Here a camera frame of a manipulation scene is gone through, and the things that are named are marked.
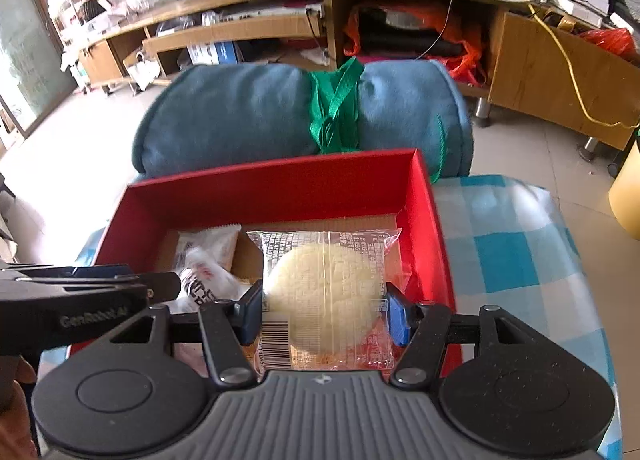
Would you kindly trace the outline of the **person's left hand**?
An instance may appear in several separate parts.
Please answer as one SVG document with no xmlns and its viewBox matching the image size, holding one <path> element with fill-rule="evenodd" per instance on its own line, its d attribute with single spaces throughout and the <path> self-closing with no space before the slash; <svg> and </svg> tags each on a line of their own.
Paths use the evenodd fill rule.
<svg viewBox="0 0 640 460">
<path fill-rule="evenodd" d="M 27 402 L 22 383 L 37 380 L 32 366 L 20 358 L 12 379 L 10 403 L 1 411 L 1 458 L 37 459 L 37 447 L 32 440 Z"/>
</svg>

